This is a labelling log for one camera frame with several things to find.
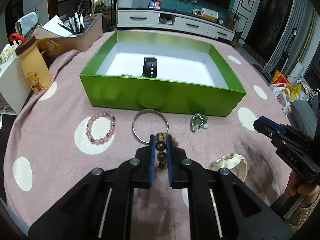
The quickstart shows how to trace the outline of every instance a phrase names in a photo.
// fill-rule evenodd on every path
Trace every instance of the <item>bear illustration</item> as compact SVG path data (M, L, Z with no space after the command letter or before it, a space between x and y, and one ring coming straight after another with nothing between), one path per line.
M45 89L44 86L39 83L38 73L34 73L27 77L27 81L32 87L33 92L36 94Z

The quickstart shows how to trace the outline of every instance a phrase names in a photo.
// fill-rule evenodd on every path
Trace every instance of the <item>black watch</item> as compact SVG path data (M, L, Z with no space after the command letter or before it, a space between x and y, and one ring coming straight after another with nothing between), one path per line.
M157 59L155 57L145 57L143 61L142 77L157 78Z

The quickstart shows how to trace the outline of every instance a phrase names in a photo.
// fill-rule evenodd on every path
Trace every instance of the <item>screw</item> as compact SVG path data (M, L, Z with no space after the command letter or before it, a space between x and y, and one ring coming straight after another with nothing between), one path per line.
M130 163L131 163L132 165L138 165L138 164L140 163L140 160L139 160L138 158L132 158L132 159L130 160Z
M95 176L99 176L101 173L102 173L102 169L100 169L100 168L94 168L92 170L92 174Z
M183 159L182 160L183 165L189 166L189 165L191 165L191 163L192 163L192 160L190 160L190 159Z
M222 174L223 176L227 176L230 174L230 171L227 168L221 168L219 170L220 174Z

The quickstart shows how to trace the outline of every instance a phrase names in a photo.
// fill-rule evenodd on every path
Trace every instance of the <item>silver bangle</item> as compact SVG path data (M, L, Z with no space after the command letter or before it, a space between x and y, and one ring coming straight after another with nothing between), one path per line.
M156 114L158 116L160 116L164 121L165 123L167 124L167 130L165 131L166 133L168 133L168 130L169 130L169 123L167 121L167 119L163 116L163 114L161 114L160 112L156 111L156 110L153 110L153 109L144 109L144 110L141 110L140 112L138 112L134 118L133 118L133 121L132 121L132 131L133 131L133 134L134 136L138 139L139 142L143 143L143 144L146 144L146 145L149 145L149 142L146 142L144 140L142 140L135 132L134 130L134 122L136 121L136 119L142 115L142 114L148 114L148 113L152 113L152 114Z

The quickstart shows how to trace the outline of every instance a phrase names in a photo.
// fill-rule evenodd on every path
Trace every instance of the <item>pink bead bracelet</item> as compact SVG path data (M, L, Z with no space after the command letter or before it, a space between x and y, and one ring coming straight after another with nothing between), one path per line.
M99 117L110 117L110 130L109 132L106 134L105 137L98 139L94 139L93 136L91 135L91 130L92 130L92 125L93 122L95 120L97 120ZM105 142L109 141L109 139L111 138L111 136L115 133L115 129L116 129L116 118L114 116L114 114L112 114L110 111L108 112L100 112L98 114L95 114L93 116L91 116L91 119L89 119L88 124L87 124L87 132L86 135L89 138L91 144L104 144Z

